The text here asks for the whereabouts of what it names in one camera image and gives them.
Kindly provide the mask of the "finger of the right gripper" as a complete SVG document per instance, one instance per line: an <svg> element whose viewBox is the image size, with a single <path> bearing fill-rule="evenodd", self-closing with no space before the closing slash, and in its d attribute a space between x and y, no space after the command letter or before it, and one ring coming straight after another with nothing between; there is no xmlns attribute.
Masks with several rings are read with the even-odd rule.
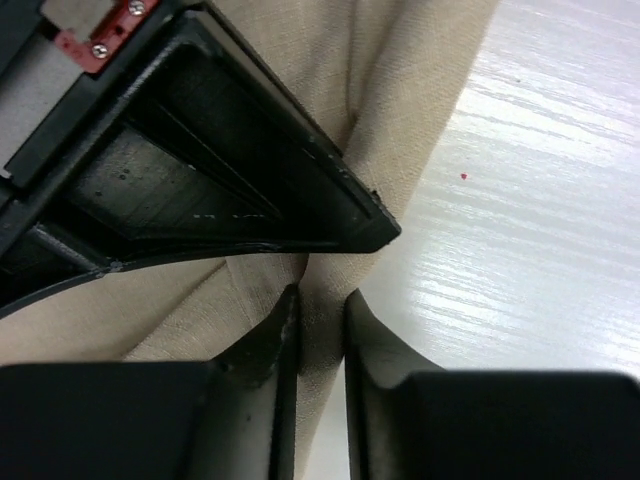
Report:
<svg viewBox="0 0 640 480"><path fill-rule="evenodd" d="M79 44L110 9L39 9ZM107 147L41 210L1 207L1 312L111 273L380 250L400 226L216 9L189 12Z"/></svg>

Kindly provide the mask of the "beige cloth napkin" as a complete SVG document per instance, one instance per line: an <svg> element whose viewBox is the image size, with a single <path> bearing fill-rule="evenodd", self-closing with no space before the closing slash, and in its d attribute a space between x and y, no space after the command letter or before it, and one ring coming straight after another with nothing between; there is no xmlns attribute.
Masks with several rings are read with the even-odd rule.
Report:
<svg viewBox="0 0 640 480"><path fill-rule="evenodd" d="M348 166L400 217L465 86L492 1L223 1ZM342 307L372 255L245 255L115 273L10 315L3 364L210 358L282 290L302 296L295 475L342 361Z"/></svg>

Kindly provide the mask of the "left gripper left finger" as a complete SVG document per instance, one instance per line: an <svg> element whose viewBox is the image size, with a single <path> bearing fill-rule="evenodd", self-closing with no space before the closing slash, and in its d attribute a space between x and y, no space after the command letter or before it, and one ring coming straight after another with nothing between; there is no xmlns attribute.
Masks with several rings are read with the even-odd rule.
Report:
<svg viewBox="0 0 640 480"><path fill-rule="evenodd" d="M290 479L300 299L205 361L1 370L5 479Z"/></svg>

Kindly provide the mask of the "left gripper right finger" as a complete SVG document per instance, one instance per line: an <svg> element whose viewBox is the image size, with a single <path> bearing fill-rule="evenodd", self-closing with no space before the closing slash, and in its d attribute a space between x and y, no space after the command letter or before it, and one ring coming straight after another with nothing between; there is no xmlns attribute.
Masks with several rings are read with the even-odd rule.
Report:
<svg viewBox="0 0 640 480"><path fill-rule="evenodd" d="M635 479L639 383L598 371L446 370L345 304L355 479Z"/></svg>

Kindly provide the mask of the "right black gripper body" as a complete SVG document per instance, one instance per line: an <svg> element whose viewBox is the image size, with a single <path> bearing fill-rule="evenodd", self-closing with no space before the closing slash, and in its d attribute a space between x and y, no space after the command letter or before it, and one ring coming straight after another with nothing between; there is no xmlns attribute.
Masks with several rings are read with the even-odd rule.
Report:
<svg viewBox="0 0 640 480"><path fill-rule="evenodd" d="M86 44L39 1L1 5L1 207L41 210L116 135L126 108L166 63L177 29L203 1L119 1Z"/></svg>

